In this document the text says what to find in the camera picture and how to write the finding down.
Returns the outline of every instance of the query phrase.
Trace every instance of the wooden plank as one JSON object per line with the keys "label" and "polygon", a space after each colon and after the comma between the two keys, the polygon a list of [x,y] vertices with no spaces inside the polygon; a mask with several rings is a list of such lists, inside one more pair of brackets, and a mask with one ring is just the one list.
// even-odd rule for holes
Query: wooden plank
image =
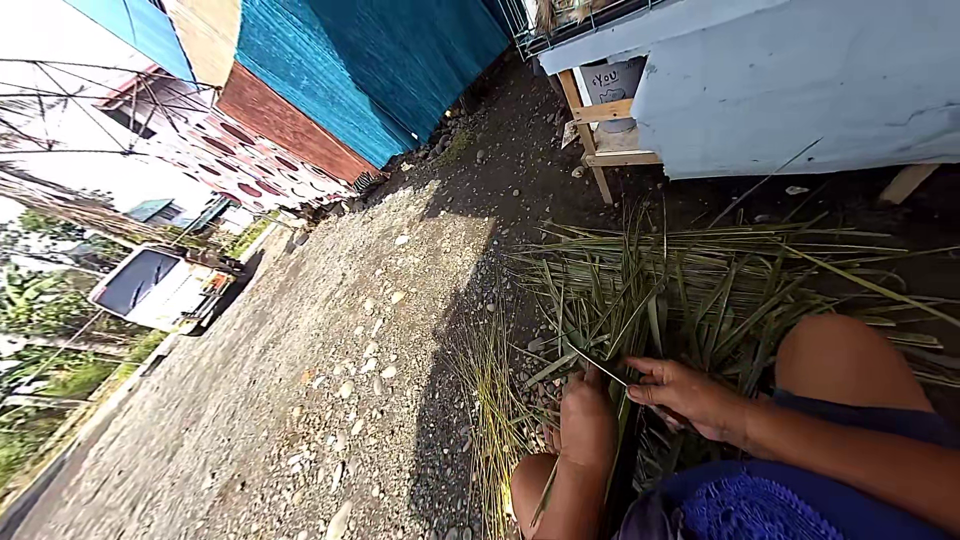
{"label": "wooden plank", "polygon": [[571,108],[573,120],[578,124],[589,124],[590,122],[601,122],[603,120],[616,120],[617,118],[630,117],[630,105],[634,103],[633,98],[601,103],[600,105],[590,105],[587,107]]}
{"label": "wooden plank", "polygon": [[[577,82],[573,80],[572,70],[567,69],[560,72],[560,84],[564,87],[566,104],[570,106],[570,110],[581,108],[584,102],[580,99],[580,90],[577,89]],[[593,144],[593,135],[590,132],[590,126],[587,124],[577,124],[577,131],[580,132],[580,141],[584,145],[584,150],[590,155],[595,154],[597,148],[596,145]]]}
{"label": "wooden plank", "polygon": [[619,167],[622,165],[655,165],[663,163],[654,152],[639,152],[636,154],[626,154],[622,156],[603,156],[600,154],[594,156],[584,156],[584,161],[590,167]]}
{"label": "wooden plank", "polygon": [[939,166],[940,163],[918,163],[903,167],[880,193],[880,201],[894,205],[902,203]]}
{"label": "wooden plank", "polygon": [[603,197],[603,202],[612,205],[613,197],[610,196],[610,188],[607,187],[607,177],[603,174],[603,167],[591,167],[590,170],[593,171],[593,178],[600,187],[600,196]]}

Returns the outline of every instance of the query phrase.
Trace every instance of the metal rack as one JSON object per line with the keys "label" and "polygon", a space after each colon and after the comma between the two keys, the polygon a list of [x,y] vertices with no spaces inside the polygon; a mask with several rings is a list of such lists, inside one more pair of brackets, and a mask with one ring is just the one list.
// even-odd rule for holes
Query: metal rack
{"label": "metal rack", "polygon": [[[520,56],[527,60],[543,51],[571,39],[572,37],[593,32],[600,26],[614,21],[621,16],[640,10],[649,10],[664,0],[613,0],[610,4],[597,11],[590,9],[588,16],[582,21],[569,21],[545,34],[538,33],[534,24],[535,13],[527,9],[528,4],[536,0],[497,0],[503,16],[510,27],[516,49]],[[568,11],[572,8],[561,8],[556,0],[550,3],[554,13]]]}

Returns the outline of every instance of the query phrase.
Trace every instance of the blue corrugated sheet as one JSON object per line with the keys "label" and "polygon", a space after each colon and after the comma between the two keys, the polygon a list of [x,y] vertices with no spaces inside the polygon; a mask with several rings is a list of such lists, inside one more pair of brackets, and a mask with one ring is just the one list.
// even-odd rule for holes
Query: blue corrugated sheet
{"label": "blue corrugated sheet", "polygon": [[194,81],[173,23],[148,0],[66,0],[167,73]]}
{"label": "blue corrugated sheet", "polygon": [[236,58],[379,167],[507,43],[482,0],[244,0]]}

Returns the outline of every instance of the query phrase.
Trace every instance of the light blue wall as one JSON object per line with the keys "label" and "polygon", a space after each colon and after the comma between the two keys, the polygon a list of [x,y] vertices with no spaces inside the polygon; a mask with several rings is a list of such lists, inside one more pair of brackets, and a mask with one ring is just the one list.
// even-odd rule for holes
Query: light blue wall
{"label": "light blue wall", "polygon": [[734,2],[751,3],[762,9],[652,42],[638,17],[551,65],[648,53],[632,115],[673,179],[769,174],[820,137],[783,174],[960,161],[960,2]]}

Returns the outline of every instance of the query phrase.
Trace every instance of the wooden post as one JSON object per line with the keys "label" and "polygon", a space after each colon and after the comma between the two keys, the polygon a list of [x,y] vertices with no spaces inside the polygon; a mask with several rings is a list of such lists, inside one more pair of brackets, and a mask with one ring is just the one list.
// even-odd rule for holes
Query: wooden post
{"label": "wooden post", "polygon": [[[579,109],[584,105],[584,102],[580,99],[580,90],[577,89],[577,82],[573,80],[573,71],[569,69],[561,71],[560,84],[564,87],[566,103],[571,111]],[[593,133],[590,132],[590,125],[577,124],[577,131],[580,132],[580,141],[584,143],[584,150],[587,151],[587,154],[590,156],[596,154],[597,147],[593,143]],[[591,167],[590,170],[593,171],[593,178],[597,181],[597,186],[600,187],[600,195],[603,196],[603,202],[612,205],[613,197],[610,195],[610,188],[607,187],[607,177],[603,175],[603,168]]]}
{"label": "wooden post", "polygon": [[902,203],[939,166],[940,163],[918,163],[903,167],[880,193],[880,202],[893,205]]}

